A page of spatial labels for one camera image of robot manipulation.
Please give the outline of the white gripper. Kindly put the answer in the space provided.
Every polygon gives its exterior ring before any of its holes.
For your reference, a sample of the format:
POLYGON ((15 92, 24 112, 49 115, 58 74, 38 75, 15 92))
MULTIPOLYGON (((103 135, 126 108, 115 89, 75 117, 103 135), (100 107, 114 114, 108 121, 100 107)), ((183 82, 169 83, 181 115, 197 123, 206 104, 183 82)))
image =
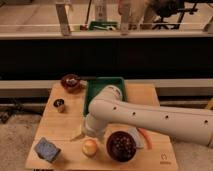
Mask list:
POLYGON ((73 136, 70 141, 78 141, 85 137, 85 135, 98 138, 99 142, 104 145, 105 144, 105 137, 104 135, 104 124, 100 121, 95 119, 93 116, 87 116, 83 122, 81 134, 73 136))

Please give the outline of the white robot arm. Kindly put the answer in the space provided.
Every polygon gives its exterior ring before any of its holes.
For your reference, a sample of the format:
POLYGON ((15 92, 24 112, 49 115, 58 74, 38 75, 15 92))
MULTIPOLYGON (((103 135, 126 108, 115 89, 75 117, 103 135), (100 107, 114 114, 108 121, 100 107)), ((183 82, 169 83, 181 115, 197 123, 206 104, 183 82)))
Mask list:
POLYGON ((89 113, 70 140, 102 138, 109 124, 126 124, 213 148, 212 110, 138 105, 122 97, 118 87, 105 86, 89 103, 89 113))

